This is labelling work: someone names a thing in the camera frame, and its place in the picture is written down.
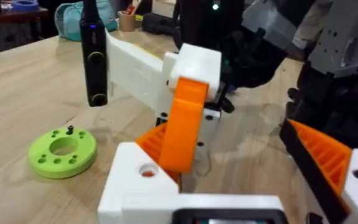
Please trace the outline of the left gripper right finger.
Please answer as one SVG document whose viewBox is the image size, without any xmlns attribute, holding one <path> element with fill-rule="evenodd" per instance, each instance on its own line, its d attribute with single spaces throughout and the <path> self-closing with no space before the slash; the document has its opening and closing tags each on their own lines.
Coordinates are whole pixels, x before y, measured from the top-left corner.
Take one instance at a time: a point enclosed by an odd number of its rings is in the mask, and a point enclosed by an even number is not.
<svg viewBox="0 0 358 224">
<path fill-rule="evenodd" d="M 358 223 L 358 148 L 292 119 L 283 121 L 280 139 L 328 223 Z"/>
</svg>

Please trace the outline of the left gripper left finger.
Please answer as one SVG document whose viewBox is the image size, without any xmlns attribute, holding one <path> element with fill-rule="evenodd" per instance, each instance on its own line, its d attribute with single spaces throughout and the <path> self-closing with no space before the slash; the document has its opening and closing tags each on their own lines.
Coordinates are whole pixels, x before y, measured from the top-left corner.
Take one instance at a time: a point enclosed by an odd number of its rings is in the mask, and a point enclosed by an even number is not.
<svg viewBox="0 0 358 224">
<path fill-rule="evenodd" d="M 177 194 L 177 183 L 136 143 L 118 145 L 98 205 L 100 223 L 122 223 L 126 195 Z"/>
</svg>

